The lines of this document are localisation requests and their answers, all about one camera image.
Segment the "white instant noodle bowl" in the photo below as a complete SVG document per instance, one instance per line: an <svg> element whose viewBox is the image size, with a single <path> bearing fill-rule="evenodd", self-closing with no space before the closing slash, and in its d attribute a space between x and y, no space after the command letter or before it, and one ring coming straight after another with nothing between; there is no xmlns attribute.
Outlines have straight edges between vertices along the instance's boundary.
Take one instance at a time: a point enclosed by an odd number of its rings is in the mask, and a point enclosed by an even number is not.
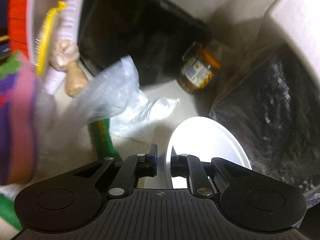
<svg viewBox="0 0 320 240"><path fill-rule="evenodd" d="M170 189L187 187L185 179L172 179L170 173L171 152L194 155L200 161L211 162L223 158L251 169L249 158L232 133L220 123L202 116L188 118L172 132L164 157L164 178Z"/></svg>

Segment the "white tissue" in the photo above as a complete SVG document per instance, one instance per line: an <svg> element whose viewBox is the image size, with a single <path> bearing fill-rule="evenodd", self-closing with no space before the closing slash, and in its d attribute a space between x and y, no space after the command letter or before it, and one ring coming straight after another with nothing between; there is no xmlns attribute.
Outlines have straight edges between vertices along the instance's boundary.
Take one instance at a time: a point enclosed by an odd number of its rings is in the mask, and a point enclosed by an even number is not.
<svg viewBox="0 0 320 240"><path fill-rule="evenodd" d="M137 99L110 119L110 132L118 137L151 142L155 125L168 118L179 102L179 99L172 98Z"/></svg>

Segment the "clear plastic bag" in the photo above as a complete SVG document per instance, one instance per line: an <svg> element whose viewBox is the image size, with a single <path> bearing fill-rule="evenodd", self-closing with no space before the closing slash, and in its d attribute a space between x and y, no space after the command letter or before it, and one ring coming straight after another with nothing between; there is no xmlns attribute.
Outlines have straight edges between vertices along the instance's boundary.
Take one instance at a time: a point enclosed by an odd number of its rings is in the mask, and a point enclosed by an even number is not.
<svg viewBox="0 0 320 240"><path fill-rule="evenodd" d="M60 151L85 125L123 113L138 90L138 71L130 56L122 57L89 81L60 117L56 116L55 97L39 84L35 107L39 154Z"/></svg>

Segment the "ginger root piece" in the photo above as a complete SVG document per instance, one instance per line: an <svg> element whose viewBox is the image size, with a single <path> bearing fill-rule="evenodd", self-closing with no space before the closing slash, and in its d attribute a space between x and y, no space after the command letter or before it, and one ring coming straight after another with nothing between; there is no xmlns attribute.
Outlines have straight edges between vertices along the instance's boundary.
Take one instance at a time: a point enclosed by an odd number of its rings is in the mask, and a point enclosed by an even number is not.
<svg viewBox="0 0 320 240"><path fill-rule="evenodd" d="M54 43L50 63L53 68L66 73L65 92L74 98L83 90L89 80L78 65L80 52L71 40L58 40Z"/></svg>

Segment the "purple pink snack wrapper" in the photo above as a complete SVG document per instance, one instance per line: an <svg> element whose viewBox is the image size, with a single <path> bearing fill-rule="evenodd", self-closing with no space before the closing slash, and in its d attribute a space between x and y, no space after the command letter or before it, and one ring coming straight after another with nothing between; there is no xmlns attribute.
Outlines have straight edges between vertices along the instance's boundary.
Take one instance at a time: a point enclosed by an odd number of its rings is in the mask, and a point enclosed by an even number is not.
<svg viewBox="0 0 320 240"><path fill-rule="evenodd" d="M35 173L38 85L34 65L20 51L1 65L1 185L26 184Z"/></svg>

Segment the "yellow comb brush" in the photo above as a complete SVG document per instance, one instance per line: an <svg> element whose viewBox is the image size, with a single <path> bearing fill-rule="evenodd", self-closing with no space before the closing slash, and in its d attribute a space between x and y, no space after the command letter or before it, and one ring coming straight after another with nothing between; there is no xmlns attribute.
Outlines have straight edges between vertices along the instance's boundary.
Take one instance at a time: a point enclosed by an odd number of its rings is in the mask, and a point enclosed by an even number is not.
<svg viewBox="0 0 320 240"><path fill-rule="evenodd" d="M46 16L42 22L38 36L35 39L35 54L34 63L36 74L39 77L44 77L46 74L51 45L54 40L55 29L59 21L59 13L65 10L66 2L58 1L56 7L50 8L46 12Z"/></svg>

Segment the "red white plastic tray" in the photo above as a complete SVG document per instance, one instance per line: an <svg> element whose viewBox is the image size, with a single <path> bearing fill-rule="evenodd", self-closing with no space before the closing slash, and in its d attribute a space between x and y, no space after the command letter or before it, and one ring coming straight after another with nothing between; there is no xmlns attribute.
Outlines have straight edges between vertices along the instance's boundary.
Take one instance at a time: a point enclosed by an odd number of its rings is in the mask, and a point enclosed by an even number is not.
<svg viewBox="0 0 320 240"><path fill-rule="evenodd" d="M66 92L85 85L78 66L78 35L84 0L9 0L8 31L11 51L25 54L38 68L47 93L63 82Z"/></svg>

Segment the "green packet long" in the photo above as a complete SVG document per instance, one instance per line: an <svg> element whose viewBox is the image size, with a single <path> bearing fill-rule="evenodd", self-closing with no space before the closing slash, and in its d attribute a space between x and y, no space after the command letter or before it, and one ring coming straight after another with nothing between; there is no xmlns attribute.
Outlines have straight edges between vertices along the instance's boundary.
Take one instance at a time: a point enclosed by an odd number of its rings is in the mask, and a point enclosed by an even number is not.
<svg viewBox="0 0 320 240"><path fill-rule="evenodd" d="M22 230L22 226L16 216L14 202L5 195L0 195L0 215L6 222L12 225L18 231Z"/></svg>

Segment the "sauce jar orange lid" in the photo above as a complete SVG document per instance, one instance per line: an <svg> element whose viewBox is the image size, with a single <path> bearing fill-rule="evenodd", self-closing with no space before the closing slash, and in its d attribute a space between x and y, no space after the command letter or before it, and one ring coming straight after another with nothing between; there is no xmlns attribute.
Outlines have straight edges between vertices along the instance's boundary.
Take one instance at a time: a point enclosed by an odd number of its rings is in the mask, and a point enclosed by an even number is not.
<svg viewBox="0 0 320 240"><path fill-rule="evenodd" d="M182 57L184 65L178 83L189 94L204 89L221 69L222 47L217 42L193 42Z"/></svg>

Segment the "black rice cooker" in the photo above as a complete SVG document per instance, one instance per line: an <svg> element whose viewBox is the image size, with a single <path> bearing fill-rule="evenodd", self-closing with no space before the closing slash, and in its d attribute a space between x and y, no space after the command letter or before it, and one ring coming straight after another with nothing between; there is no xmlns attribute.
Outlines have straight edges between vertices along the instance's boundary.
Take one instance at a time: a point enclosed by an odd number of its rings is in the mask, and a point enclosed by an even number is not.
<svg viewBox="0 0 320 240"><path fill-rule="evenodd" d="M78 47L93 75L132 57L148 86L178 77L187 49L211 39L202 21L168 0L84 0Z"/></svg>

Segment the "white foam box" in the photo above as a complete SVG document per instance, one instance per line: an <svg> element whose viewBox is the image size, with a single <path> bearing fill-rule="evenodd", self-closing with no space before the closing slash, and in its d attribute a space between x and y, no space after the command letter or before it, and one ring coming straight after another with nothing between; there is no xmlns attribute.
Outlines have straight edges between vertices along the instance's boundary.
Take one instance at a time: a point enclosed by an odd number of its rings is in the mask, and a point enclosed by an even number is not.
<svg viewBox="0 0 320 240"><path fill-rule="evenodd" d="M258 37L287 44L319 87L319 0L275 0Z"/></svg>

